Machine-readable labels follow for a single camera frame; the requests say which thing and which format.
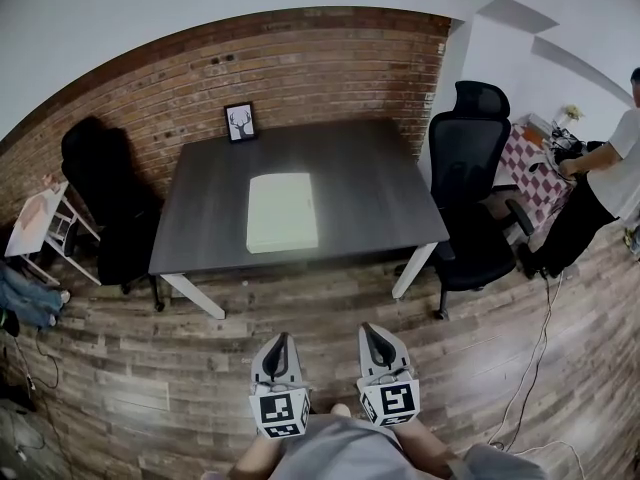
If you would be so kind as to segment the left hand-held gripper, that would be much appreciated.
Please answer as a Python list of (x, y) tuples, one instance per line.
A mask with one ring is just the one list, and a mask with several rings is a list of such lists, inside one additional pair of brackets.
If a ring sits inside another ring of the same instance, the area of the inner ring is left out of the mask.
[(254, 357), (249, 402), (264, 437), (284, 439), (305, 434), (311, 412), (309, 384), (302, 378), (295, 341), (289, 333), (282, 333), (280, 339), (274, 336)]

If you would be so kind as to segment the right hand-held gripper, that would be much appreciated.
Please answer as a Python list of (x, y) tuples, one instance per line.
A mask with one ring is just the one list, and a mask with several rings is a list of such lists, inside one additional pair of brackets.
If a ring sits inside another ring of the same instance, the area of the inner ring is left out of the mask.
[(419, 413), (419, 381), (405, 344), (386, 329), (363, 323), (358, 345), (361, 378), (356, 386), (369, 421), (377, 427), (411, 421)]

